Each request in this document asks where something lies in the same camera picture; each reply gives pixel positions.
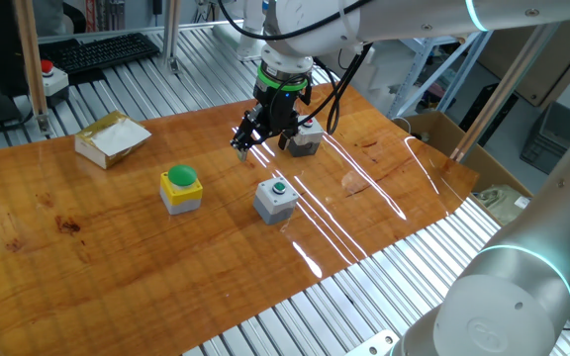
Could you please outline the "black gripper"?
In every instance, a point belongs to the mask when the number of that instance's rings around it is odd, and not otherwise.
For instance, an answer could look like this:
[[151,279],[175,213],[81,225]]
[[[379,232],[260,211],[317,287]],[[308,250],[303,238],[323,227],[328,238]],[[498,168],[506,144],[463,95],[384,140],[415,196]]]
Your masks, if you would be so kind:
[[253,108],[243,114],[231,140],[231,146],[240,161],[246,161],[249,150],[254,145],[261,144],[263,137],[280,135],[278,147],[281,150],[289,147],[299,132],[296,103],[301,100],[306,105],[310,104],[311,87],[307,86],[301,91],[277,92],[276,88],[266,84],[255,84],[253,95],[261,108]]

